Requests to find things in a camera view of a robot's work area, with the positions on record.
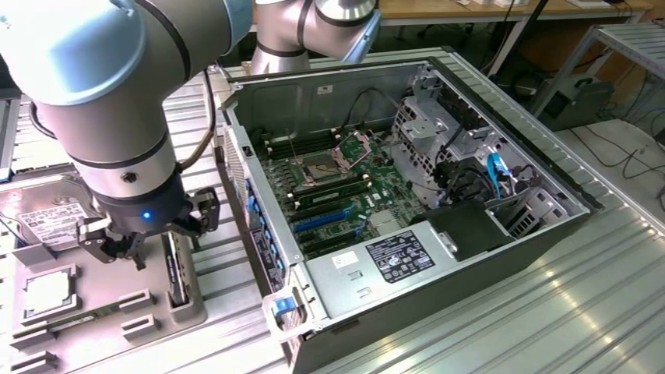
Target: white sticker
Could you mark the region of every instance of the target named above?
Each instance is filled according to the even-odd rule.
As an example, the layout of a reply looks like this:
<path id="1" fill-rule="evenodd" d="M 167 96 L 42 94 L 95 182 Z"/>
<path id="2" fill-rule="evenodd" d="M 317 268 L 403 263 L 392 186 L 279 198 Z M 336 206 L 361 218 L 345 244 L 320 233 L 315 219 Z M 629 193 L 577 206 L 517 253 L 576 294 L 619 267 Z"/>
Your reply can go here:
<path id="1" fill-rule="evenodd" d="M 335 256 L 332 258 L 332 263 L 335 264 L 335 268 L 340 269 L 353 263 L 357 263 L 357 256 L 353 251 L 343 253 L 340 256 Z"/>
<path id="2" fill-rule="evenodd" d="M 325 94 L 332 94 L 333 92 L 333 85 L 328 85 L 328 86 L 321 86 L 316 89 L 316 94 L 317 95 L 325 95 Z"/>
<path id="3" fill-rule="evenodd" d="M 83 218 L 87 213 L 79 203 L 19 214 L 19 220 L 47 245 L 76 241 L 76 222 Z"/>
<path id="4" fill-rule="evenodd" d="M 312 203 L 317 203 L 319 201 L 324 201 L 324 200 L 328 200 L 328 199 L 332 199 L 335 197 L 340 196 L 340 192 L 333 192 L 333 193 L 329 193 L 324 196 L 320 196 L 315 199 L 312 199 Z"/>

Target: barcode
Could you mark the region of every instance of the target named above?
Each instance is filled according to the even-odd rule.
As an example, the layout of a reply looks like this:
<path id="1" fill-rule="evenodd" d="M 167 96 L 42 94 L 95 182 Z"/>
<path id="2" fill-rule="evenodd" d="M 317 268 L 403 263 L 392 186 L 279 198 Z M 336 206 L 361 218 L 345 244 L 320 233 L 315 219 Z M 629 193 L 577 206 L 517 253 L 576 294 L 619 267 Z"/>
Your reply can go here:
<path id="1" fill-rule="evenodd" d="M 51 235 L 51 236 L 47 236 L 42 239 L 43 242 L 46 242 L 47 240 L 54 240 L 54 239 L 58 239 L 58 238 L 63 238 L 64 236 L 72 236 L 70 235 L 68 233 L 62 233 L 62 234 L 58 234 L 58 235 Z"/>

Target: screw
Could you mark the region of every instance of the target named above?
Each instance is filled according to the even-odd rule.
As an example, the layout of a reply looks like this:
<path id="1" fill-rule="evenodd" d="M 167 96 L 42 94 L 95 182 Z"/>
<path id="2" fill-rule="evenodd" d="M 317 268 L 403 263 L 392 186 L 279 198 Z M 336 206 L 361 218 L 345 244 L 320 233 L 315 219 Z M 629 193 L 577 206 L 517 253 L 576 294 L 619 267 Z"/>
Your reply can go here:
<path id="1" fill-rule="evenodd" d="M 136 175 L 136 173 L 124 173 L 120 179 L 123 179 L 124 183 L 135 183 L 139 179 L 139 176 Z"/>

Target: motherboard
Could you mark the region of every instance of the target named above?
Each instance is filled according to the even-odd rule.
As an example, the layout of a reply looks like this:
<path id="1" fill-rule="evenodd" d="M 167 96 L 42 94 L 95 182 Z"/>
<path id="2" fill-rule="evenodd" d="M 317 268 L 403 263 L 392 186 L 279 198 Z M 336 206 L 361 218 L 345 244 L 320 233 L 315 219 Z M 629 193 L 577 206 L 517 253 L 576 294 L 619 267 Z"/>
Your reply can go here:
<path id="1" fill-rule="evenodd" d="M 261 165 L 309 259 L 407 227 L 427 209 L 381 142 L 345 129 L 267 144 Z"/>

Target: metal rack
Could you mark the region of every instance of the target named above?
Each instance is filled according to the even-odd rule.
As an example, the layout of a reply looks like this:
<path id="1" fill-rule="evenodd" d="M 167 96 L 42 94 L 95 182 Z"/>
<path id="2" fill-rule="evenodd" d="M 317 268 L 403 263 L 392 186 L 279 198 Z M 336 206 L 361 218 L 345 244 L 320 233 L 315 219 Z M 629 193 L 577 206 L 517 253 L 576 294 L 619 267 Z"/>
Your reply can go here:
<path id="1" fill-rule="evenodd" d="M 543 113 L 561 82 L 571 76 L 575 66 L 580 63 L 596 41 L 604 43 L 612 51 L 621 53 L 661 79 L 661 83 L 644 95 L 647 100 L 641 100 L 643 103 L 649 101 L 649 98 L 663 88 L 663 82 L 665 82 L 665 26 L 657 23 L 592 26 L 564 63 L 552 84 L 536 96 L 531 106 L 531 113 L 536 117 Z M 611 53 L 607 53 L 605 57 L 600 59 L 600 63 L 589 69 L 589 72 L 597 72 L 609 55 Z M 640 107 L 641 105 L 636 105 L 632 108 L 628 117 L 640 110 Z"/>

